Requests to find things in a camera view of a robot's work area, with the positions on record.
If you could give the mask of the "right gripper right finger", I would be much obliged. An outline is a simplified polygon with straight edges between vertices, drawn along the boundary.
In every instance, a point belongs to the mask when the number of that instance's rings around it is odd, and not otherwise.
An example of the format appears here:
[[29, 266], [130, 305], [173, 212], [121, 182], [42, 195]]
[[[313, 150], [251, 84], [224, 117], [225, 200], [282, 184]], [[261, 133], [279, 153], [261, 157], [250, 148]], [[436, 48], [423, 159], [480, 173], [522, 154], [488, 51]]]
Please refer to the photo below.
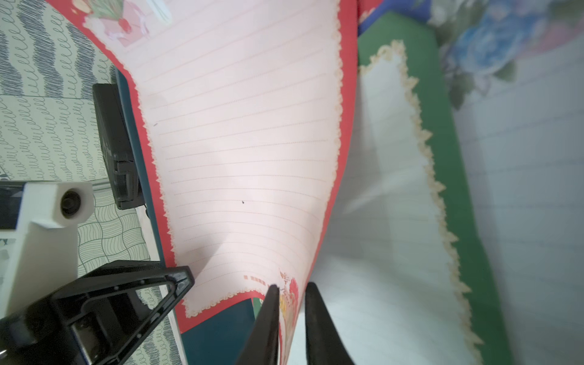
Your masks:
[[305, 330], [309, 365], [354, 365], [314, 282], [305, 291]]

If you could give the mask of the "red bordered stationery paper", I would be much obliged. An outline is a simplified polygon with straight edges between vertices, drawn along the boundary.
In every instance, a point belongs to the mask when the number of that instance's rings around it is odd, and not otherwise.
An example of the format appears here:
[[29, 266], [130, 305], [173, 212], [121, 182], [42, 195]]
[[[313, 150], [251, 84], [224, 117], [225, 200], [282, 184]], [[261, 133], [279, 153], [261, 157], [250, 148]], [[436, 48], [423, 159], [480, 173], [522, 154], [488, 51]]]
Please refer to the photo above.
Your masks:
[[54, 1], [129, 83], [182, 332], [279, 287], [287, 363], [348, 154], [355, 1]]

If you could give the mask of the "teal plastic storage box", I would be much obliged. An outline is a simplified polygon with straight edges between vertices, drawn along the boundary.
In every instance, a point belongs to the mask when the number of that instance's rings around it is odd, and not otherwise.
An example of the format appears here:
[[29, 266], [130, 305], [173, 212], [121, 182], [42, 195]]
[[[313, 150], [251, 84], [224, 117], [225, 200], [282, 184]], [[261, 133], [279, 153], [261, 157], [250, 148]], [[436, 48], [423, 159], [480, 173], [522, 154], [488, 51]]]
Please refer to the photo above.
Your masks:
[[[148, 248], [156, 251], [156, 261], [165, 263], [148, 173], [133, 115], [129, 84], [120, 70], [117, 69], [115, 75], [126, 129], [144, 196], [144, 208], [138, 210], [138, 216], [147, 220], [143, 231]], [[184, 334], [181, 334], [178, 329], [176, 313], [170, 313], [167, 318], [170, 320], [173, 334], [179, 345], [182, 363], [234, 364], [252, 331], [255, 313], [252, 300], [247, 299], [227, 308]]]

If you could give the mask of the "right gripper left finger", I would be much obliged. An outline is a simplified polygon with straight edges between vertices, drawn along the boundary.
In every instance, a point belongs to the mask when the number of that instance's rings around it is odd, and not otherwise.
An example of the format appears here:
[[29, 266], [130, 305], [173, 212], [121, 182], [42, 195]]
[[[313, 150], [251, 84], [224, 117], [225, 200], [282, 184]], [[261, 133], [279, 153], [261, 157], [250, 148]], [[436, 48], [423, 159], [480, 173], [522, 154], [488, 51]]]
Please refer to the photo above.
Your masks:
[[236, 365], [276, 365], [278, 363], [279, 298], [278, 286], [271, 285]]

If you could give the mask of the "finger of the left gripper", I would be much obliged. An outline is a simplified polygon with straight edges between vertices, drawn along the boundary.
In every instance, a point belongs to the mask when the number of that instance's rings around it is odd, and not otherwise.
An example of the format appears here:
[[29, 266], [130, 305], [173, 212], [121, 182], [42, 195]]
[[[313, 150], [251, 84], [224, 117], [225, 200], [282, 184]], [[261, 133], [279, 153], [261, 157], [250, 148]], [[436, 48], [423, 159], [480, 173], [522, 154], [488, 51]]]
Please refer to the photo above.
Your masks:
[[195, 284], [187, 266], [118, 260], [1, 320], [3, 364], [123, 364]]

